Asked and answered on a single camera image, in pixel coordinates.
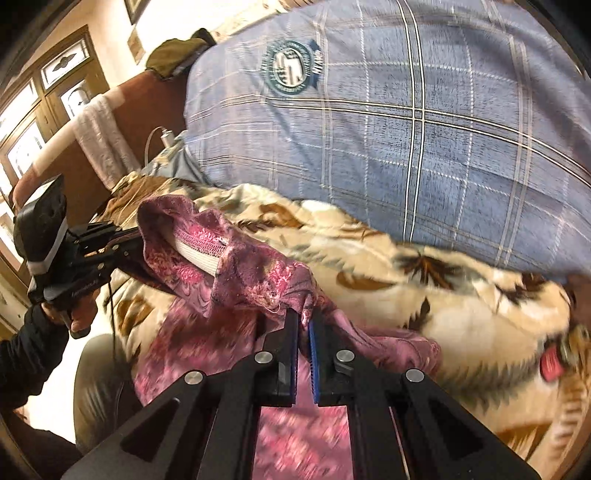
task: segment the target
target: red object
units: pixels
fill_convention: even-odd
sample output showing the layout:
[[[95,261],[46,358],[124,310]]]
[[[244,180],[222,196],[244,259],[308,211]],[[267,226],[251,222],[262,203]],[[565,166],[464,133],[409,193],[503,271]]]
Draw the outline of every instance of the red object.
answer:
[[[564,374],[564,367],[558,358],[558,348],[554,343],[549,346],[540,358],[540,373],[548,383],[558,380]]]

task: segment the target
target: floral blanket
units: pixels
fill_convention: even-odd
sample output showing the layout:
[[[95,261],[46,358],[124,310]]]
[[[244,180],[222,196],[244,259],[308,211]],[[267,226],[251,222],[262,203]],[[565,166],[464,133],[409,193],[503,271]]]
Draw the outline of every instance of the floral blanket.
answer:
[[[145,193],[149,181],[137,174],[123,179],[100,219],[136,226],[146,196],[130,192]],[[396,243],[334,206],[291,201],[250,184],[223,190],[166,180],[147,196],[158,194],[189,197],[199,211],[220,210],[244,233],[307,264],[356,326],[402,327],[436,341],[440,386],[544,479],[568,468],[571,447],[581,444],[591,365],[589,335],[571,322],[573,305],[561,285],[457,252]],[[116,330],[135,365],[174,296],[123,273],[113,276],[112,287]],[[106,290],[99,302],[110,314]]]

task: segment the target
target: pink garment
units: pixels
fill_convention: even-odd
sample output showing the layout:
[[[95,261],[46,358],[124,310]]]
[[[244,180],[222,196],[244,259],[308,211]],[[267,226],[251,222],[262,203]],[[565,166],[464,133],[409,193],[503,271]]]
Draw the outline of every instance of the pink garment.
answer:
[[[306,265],[238,231],[216,210],[199,213],[181,196],[147,200],[138,209],[144,270],[178,295],[150,351],[138,365],[135,388],[149,403],[187,370],[212,375],[262,348],[282,328],[287,308],[301,316],[297,400],[293,408],[263,408],[256,446],[256,480],[352,479],[345,407],[318,408],[310,387],[307,327],[315,307],[377,365],[433,372],[440,348],[409,330],[369,336],[355,328],[318,288]],[[216,277],[181,257],[162,238],[170,228],[186,245],[220,259]]]

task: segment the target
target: hand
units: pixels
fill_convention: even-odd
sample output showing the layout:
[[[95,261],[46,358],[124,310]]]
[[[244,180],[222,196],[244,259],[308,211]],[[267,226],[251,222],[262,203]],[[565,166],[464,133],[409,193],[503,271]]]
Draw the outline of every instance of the hand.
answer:
[[[98,295],[99,290],[95,290],[93,293],[78,300],[78,303],[72,309],[72,332],[79,332],[88,328],[95,319],[98,312],[96,306]],[[61,314],[53,306],[48,303],[42,303],[41,308],[51,323],[55,323],[56,325],[64,324]]]

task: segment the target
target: wooden window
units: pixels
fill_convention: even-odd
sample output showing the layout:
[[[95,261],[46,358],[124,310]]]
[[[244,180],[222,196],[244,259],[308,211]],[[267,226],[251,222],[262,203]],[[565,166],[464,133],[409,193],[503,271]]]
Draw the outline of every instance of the wooden window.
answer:
[[[83,27],[43,54],[0,96],[0,257],[14,271],[24,269],[12,243],[11,190],[46,142],[108,89]]]

